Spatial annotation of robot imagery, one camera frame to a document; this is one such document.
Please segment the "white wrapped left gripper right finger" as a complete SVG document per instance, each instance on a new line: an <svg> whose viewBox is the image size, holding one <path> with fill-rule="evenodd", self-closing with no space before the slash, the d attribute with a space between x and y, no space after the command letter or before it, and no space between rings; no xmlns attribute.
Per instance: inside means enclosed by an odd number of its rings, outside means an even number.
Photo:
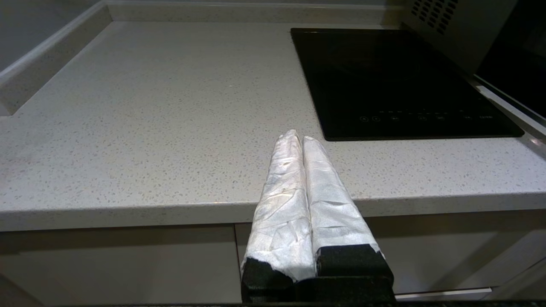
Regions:
<svg viewBox="0 0 546 307"><path fill-rule="evenodd" d="M325 148L309 136L302 145L311 218L310 278L372 276L392 281L379 244Z"/></svg>

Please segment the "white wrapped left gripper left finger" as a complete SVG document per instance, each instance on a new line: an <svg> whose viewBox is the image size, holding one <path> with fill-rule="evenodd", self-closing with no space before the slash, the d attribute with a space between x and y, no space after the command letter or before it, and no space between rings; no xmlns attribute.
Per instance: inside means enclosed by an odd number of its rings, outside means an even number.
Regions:
<svg viewBox="0 0 546 307"><path fill-rule="evenodd" d="M243 284L266 288L315 276L302 143L296 130L275 142L241 265Z"/></svg>

